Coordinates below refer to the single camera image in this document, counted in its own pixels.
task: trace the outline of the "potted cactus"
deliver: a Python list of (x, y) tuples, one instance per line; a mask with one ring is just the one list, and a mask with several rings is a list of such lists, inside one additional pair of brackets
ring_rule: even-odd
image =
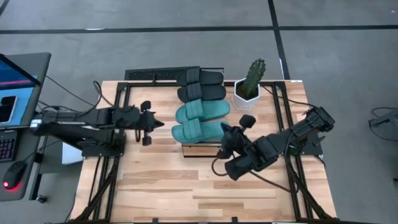
[(248, 110), (260, 98), (259, 82), (266, 71), (264, 59), (255, 60), (246, 78), (235, 82), (232, 102), (237, 109)]

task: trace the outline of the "keyboard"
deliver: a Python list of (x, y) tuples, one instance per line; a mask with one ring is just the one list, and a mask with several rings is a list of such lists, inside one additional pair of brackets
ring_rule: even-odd
[(0, 162), (14, 161), (17, 155), (17, 131), (0, 131)]

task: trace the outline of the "computer mouse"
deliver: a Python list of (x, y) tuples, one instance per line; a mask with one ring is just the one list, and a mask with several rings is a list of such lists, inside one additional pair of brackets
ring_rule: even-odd
[(2, 178), (2, 185), (5, 189), (13, 189), (21, 181), (22, 175), (26, 169), (26, 162), (17, 161), (11, 164), (4, 177)]

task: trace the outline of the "white pot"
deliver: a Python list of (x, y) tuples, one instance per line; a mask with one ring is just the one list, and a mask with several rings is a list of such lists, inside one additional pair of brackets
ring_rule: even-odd
[(249, 110), (256, 103), (256, 101), (260, 98), (260, 84), (258, 84), (258, 86), (257, 86), (259, 95), (251, 100), (245, 100), (244, 98), (241, 98), (240, 96), (238, 96), (238, 94), (236, 94), (236, 86), (240, 82), (243, 82), (245, 79), (246, 78), (236, 81), (235, 85), (234, 85), (234, 96), (232, 96), (232, 102), (235, 105), (235, 107), (239, 110)]

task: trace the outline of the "cactus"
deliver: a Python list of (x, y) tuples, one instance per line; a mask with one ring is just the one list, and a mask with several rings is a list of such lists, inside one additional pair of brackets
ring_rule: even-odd
[(264, 59), (259, 58), (251, 64), (248, 75), (246, 76), (244, 83), (241, 85), (241, 93), (246, 99), (256, 97), (257, 86), (265, 71), (266, 63), (264, 62)]

